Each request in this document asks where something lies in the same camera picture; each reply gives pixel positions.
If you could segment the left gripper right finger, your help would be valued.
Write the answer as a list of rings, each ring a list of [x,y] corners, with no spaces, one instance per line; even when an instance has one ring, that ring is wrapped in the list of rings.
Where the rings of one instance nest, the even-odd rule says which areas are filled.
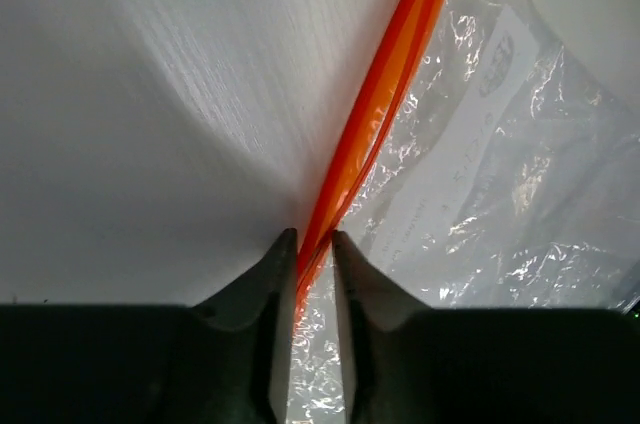
[[[348,423],[435,423],[429,307],[373,266],[344,231],[332,233]]]

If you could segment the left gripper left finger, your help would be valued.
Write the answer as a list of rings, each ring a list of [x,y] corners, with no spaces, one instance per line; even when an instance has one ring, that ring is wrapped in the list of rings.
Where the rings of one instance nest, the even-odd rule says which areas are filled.
[[[207,325],[199,342],[220,422],[286,421],[296,259],[297,231],[288,228],[254,266],[193,308]]]

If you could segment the clear zip bag orange zipper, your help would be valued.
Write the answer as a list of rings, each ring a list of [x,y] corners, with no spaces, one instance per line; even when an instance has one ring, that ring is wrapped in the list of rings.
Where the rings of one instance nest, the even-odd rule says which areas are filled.
[[[341,226],[435,308],[639,298],[639,0],[445,0]]]

